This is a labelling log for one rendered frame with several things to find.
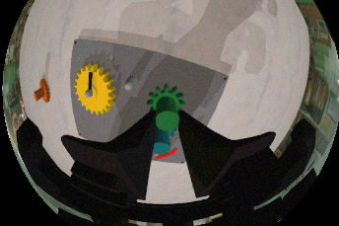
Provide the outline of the teal gear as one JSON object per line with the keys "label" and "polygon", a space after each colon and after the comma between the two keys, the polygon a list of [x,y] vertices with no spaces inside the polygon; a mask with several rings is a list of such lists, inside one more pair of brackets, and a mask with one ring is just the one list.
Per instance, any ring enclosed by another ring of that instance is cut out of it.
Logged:
{"label": "teal gear", "polygon": [[164,155],[170,150],[170,136],[174,136],[175,129],[172,130],[160,130],[156,125],[156,136],[154,145],[154,154]]}

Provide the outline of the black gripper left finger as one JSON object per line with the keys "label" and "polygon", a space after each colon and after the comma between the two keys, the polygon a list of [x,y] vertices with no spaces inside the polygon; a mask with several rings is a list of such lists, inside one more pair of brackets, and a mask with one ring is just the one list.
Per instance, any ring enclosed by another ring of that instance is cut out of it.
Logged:
{"label": "black gripper left finger", "polygon": [[115,139],[105,143],[61,135],[71,158],[90,168],[120,176],[130,190],[145,200],[156,136],[156,111],[146,113]]}

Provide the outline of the orange gear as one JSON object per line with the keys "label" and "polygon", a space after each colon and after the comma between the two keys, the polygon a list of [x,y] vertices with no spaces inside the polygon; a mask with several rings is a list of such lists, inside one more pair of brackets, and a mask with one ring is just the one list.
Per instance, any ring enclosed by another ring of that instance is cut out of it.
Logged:
{"label": "orange gear", "polygon": [[34,100],[36,102],[38,102],[37,100],[41,99],[41,97],[43,97],[45,102],[50,101],[48,85],[46,85],[46,81],[44,79],[40,79],[39,89],[34,91]]}

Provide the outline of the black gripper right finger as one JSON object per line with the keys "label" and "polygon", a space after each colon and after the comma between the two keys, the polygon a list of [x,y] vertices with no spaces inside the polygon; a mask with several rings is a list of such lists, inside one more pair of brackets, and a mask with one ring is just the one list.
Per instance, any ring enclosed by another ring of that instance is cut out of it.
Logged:
{"label": "black gripper right finger", "polygon": [[195,191],[195,198],[209,195],[218,180],[226,173],[235,161],[263,150],[273,143],[274,131],[231,140],[210,130],[194,116],[185,111],[179,114],[179,139],[183,146],[184,158]]}

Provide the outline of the green gear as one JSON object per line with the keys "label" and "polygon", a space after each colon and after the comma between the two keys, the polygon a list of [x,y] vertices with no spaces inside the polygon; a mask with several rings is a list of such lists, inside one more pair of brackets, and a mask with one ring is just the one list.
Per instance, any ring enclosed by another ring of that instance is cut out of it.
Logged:
{"label": "green gear", "polygon": [[156,111],[155,120],[156,125],[160,130],[172,130],[179,126],[180,106],[185,106],[183,99],[183,92],[176,93],[176,86],[169,88],[169,84],[165,83],[165,89],[161,90],[160,86],[156,85],[156,92],[149,92],[150,99],[148,106],[150,111]]}

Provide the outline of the yellow gear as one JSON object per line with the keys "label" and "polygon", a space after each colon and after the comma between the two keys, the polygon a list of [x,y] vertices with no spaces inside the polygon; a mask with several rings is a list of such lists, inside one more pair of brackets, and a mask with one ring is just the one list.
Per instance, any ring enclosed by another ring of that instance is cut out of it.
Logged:
{"label": "yellow gear", "polygon": [[[75,78],[75,92],[79,95],[81,106],[85,105],[86,111],[91,110],[91,114],[105,114],[105,111],[110,111],[110,106],[114,105],[115,95],[111,93],[115,88],[110,86],[113,79],[108,80],[106,76],[109,73],[103,74],[103,66],[97,69],[96,64],[87,64],[78,71],[79,78]],[[86,90],[91,89],[94,92],[90,97],[85,97]]]}

